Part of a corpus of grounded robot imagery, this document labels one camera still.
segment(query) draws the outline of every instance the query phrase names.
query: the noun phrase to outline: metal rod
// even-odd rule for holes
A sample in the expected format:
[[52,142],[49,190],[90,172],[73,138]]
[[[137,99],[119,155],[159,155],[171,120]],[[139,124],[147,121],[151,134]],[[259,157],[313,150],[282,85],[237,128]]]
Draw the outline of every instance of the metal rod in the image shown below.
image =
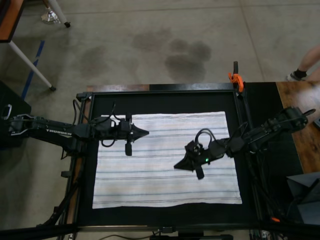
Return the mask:
[[51,83],[42,75],[42,73],[36,68],[35,65],[33,65],[33,63],[27,58],[26,55],[24,55],[24,53],[17,47],[17,45],[15,45],[15,43],[13,41],[8,43],[9,46],[13,49],[13,51],[15,51],[16,54],[19,55],[20,58],[22,58],[22,60],[32,69],[32,71],[35,72],[35,74],[38,75],[38,77],[49,87],[51,88],[52,85]]
[[57,14],[60,22],[63,24],[67,23],[68,21],[67,21],[65,15],[63,14],[57,1],[56,0],[48,0],[48,2],[51,5],[51,7],[53,8],[53,11],[55,12],[55,14]]

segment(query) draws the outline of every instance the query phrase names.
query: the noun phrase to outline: orange clamp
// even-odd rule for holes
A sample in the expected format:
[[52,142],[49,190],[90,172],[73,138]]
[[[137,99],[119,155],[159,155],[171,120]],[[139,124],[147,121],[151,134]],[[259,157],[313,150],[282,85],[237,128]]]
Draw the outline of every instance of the orange clamp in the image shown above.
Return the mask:
[[238,84],[239,92],[242,93],[244,91],[244,81],[242,77],[238,74],[238,62],[233,62],[233,75],[231,72],[228,73],[230,82],[233,84]]

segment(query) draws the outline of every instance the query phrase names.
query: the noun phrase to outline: towel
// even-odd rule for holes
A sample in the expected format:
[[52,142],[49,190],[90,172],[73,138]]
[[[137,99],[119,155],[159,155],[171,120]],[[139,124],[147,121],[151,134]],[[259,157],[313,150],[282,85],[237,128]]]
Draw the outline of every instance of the towel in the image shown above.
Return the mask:
[[[139,114],[132,122],[149,131],[132,144],[132,156],[126,156],[123,140],[110,148],[99,144],[93,209],[242,203],[233,158],[224,156],[203,165],[201,180],[195,171],[174,169],[199,130],[208,128],[217,139],[229,137],[225,112]],[[209,141],[206,134],[199,137],[204,147]]]

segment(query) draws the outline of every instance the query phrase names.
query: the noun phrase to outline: sneaker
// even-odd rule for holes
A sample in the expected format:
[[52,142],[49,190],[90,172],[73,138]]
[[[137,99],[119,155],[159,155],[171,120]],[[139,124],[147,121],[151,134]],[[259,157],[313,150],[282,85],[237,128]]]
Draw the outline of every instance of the sneaker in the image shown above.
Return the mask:
[[292,82],[292,81],[305,81],[306,79],[307,79],[307,76],[303,77],[303,78],[297,77],[295,75],[294,71],[286,76],[286,80],[289,81],[289,82]]

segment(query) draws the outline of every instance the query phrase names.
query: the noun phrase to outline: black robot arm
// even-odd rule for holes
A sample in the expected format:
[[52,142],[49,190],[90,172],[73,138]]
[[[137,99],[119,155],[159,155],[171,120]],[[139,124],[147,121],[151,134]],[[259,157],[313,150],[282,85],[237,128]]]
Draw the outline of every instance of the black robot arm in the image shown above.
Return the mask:
[[[230,138],[224,139],[216,139],[209,129],[202,129],[196,135],[195,140],[185,146],[186,154],[174,168],[195,170],[198,179],[202,179],[205,176],[201,167],[203,164],[210,164],[214,160],[221,159],[225,154],[232,158],[235,154],[244,150],[255,153],[265,143],[281,133],[294,133],[302,130],[308,123],[307,116],[314,112],[315,110],[312,109],[302,113],[298,107],[288,107],[273,118],[268,119],[260,127],[253,128],[240,136],[232,134]],[[206,149],[198,141],[201,134],[210,135],[211,141]]]
[[[39,116],[21,114],[10,120],[9,134],[17,138],[35,138],[61,146],[68,156],[82,153],[83,142],[102,141],[105,147],[111,147],[117,140],[126,140],[125,154],[132,155],[131,143],[149,134],[148,131],[136,127],[132,123],[131,114],[125,118],[110,116],[97,117],[89,123],[73,125],[52,121]],[[112,140],[112,144],[104,145],[104,140]]]

